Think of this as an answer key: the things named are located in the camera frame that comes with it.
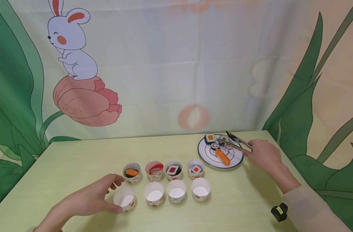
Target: rabbit ear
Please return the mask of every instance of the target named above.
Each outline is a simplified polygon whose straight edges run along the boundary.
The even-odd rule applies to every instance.
[[[63,0],[48,0],[54,16],[62,16]]]
[[[76,24],[86,24],[90,19],[90,14],[82,8],[75,8],[67,13],[67,21]]]

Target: plate with target pattern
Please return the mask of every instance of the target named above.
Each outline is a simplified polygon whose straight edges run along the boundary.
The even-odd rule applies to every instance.
[[[240,144],[233,142],[227,135],[222,135],[222,134],[215,134],[216,138],[219,138],[221,140],[226,140],[229,141],[230,143],[233,143],[239,147],[241,147]],[[237,149],[221,149],[227,157],[231,160],[231,163],[229,166],[225,166],[223,162],[215,155],[215,151],[211,149],[210,144],[206,144],[205,139],[202,138],[201,141],[198,143],[198,155],[201,157],[203,161],[205,161],[206,164],[218,168],[218,169],[232,169],[237,167],[244,159],[242,151],[239,151]]]

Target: tongs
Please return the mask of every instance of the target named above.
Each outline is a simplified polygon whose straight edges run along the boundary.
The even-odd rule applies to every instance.
[[[239,137],[235,136],[234,134],[232,134],[232,133],[229,132],[229,131],[225,131],[225,132],[227,133],[228,137],[229,137],[230,139],[232,139],[234,142],[236,142],[236,143],[238,143],[238,144],[242,143],[242,144],[244,144],[245,146],[247,146],[249,149],[252,150],[253,147],[252,147],[250,144],[248,144],[248,143],[245,142],[244,140],[240,139]],[[218,140],[218,142],[219,142],[220,145],[225,145],[225,146],[228,146],[228,147],[233,147],[233,148],[235,148],[235,149],[237,149],[237,150],[239,150],[239,151],[248,151],[248,150],[246,150],[246,149],[244,149],[244,148],[242,148],[242,147],[239,147],[239,146],[237,146],[237,145],[235,145],[235,144],[232,144],[231,142],[228,142],[228,141],[225,141],[225,140],[222,140],[222,139],[219,139],[219,138],[217,138],[217,140]]]

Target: empty paper cup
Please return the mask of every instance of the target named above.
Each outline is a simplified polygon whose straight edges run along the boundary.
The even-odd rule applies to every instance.
[[[164,186],[159,182],[149,183],[145,186],[143,195],[150,205],[156,207],[164,199]]]
[[[124,167],[122,170],[122,175],[125,177],[125,180],[131,184],[138,183],[140,181],[140,165],[137,163],[131,163]]]
[[[191,159],[187,163],[188,176],[191,179],[200,178],[204,173],[205,165],[199,159]]]
[[[191,190],[193,198],[203,202],[210,194],[210,184],[205,178],[196,178],[192,181]]]
[[[150,181],[159,181],[159,180],[161,180],[162,179],[163,170],[164,170],[164,165],[161,162],[159,162],[159,161],[149,162],[146,165],[146,167],[145,167],[145,171],[146,171],[147,176],[150,179]]]
[[[180,180],[182,178],[182,164],[171,161],[165,165],[165,173],[168,180]]]
[[[124,212],[131,210],[135,204],[133,189],[129,186],[121,187],[113,196],[113,203],[120,206]]]
[[[172,180],[166,187],[167,195],[172,203],[179,204],[186,195],[186,184],[182,180]]]

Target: toy salmon slice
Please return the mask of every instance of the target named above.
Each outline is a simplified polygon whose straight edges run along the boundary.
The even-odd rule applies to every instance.
[[[215,150],[216,156],[223,162],[225,166],[229,166],[231,164],[231,160],[228,158],[224,152],[222,152],[220,149]]]

